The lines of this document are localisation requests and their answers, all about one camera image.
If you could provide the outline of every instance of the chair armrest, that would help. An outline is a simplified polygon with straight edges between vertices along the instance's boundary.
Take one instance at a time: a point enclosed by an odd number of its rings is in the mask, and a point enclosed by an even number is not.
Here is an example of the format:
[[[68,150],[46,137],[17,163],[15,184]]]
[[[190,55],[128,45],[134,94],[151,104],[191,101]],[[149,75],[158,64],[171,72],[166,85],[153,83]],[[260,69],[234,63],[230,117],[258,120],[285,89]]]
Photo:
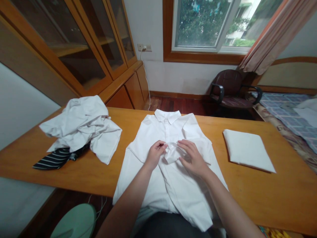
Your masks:
[[[210,96],[213,94],[215,86],[219,87],[219,89],[220,89],[220,95],[219,95],[219,98],[218,98],[218,101],[217,101],[217,103],[220,104],[222,102],[222,99],[224,98],[225,89],[224,89],[224,87],[222,85],[218,85],[218,84],[212,83],[211,84],[211,90],[210,90]]]
[[[254,86],[249,86],[249,85],[241,85],[241,87],[248,87],[248,88],[254,88],[257,92],[258,92],[258,96],[255,99],[255,101],[253,102],[253,105],[256,105],[260,102],[261,98],[262,98],[262,89],[259,87],[254,87]]]

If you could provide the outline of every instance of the wooden floor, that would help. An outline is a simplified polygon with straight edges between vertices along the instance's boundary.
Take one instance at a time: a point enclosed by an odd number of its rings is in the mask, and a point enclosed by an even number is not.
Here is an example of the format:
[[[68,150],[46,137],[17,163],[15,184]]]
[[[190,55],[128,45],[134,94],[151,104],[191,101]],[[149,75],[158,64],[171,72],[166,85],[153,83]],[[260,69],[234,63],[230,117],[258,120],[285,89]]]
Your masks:
[[[149,107],[149,101],[145,105],[145,110]],[[258,118],[257,115],[253,115],[252,111],[222,111],[219,110],[216,103],[209,101],[201,101],[195,99],[180,99],[180,98],[166,98],[166,97],[151,97],[150,111],[155,111],[160,109],[162,111],[180,111],[182,114],[194,113],[195,115],[200,116],[212,116],[217,114],[218,117],[229,117],[236,119],[245,119],[245,120],[262,120]],[[65,195],[61,201],[57,204],[52,213],[47,215],[46,220],[40,225],[37,226],[35,222],[31,223],[25,231],[22,233],[21,237],[30,237],[30,232],[34,235],[32,237],[50,237],[54,228],[60,221],[60,219],[73,207],[81,203],[87,203],[89,200],[90,194],[75,192],[75,191],[66,191]],[[93,195],[90,199],[90,204],[92,204],[96,212],[101,208],[101,196]],[[92,238],[94,238],[105,220],[107,214],[112,209],[112,199],[107,198],[107,203],[104,206],[100,217],[98,218],[94,233]]]
[[[149,100],[147,101],[144,110],[149,108]],[[167,98],[167,97],[151,97],[151,105],[149,111],[160,109],[162,111],[172,112],[180,111],[181,114],[193,113],[197,116],[216,116],[244,120],[263,121],[254,109],[250,110],[233,110],[218,106],[211,101],[182,99],[182,98]]]

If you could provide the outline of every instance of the pink curtain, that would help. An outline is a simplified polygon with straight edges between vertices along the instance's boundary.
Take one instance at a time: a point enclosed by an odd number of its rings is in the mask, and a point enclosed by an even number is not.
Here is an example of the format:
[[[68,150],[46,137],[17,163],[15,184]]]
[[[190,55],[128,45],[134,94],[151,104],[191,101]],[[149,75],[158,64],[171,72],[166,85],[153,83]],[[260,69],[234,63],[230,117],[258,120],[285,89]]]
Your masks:
[[[239,65],[263,74],[317,10],[316,0],[284,0]]]

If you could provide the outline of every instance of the plaid bedsheet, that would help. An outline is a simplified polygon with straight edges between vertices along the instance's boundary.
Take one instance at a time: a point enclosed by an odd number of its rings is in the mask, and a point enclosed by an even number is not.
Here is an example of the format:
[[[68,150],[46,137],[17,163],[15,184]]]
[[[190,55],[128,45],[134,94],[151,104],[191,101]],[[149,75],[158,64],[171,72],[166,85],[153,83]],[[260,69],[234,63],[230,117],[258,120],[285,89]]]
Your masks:
[[[257,92],[252,92],[251,94],[253,97],[257,97]],[[310,97],[305,94],[263,93],[260,104],[274,117],[281,120],[295,135],[302,137],[317,154],[317,128],[312,127],[295,111],[292,112],[281,108],[285,103],[296,106],[307,99],[310,99]]]

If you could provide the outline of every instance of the striped tie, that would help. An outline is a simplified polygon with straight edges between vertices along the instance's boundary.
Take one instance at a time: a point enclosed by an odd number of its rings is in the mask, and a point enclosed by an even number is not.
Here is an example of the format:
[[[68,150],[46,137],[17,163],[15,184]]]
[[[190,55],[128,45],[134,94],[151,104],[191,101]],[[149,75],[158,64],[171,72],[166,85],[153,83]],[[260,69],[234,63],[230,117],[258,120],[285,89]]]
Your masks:
[[[89,145],[90,142],[74,152],[69,152],[69,148],[57,149],[33,165],[33,168],[39,170],[59,169],[66,164],[68,160],[77,160],[83,151],[89,148]]]

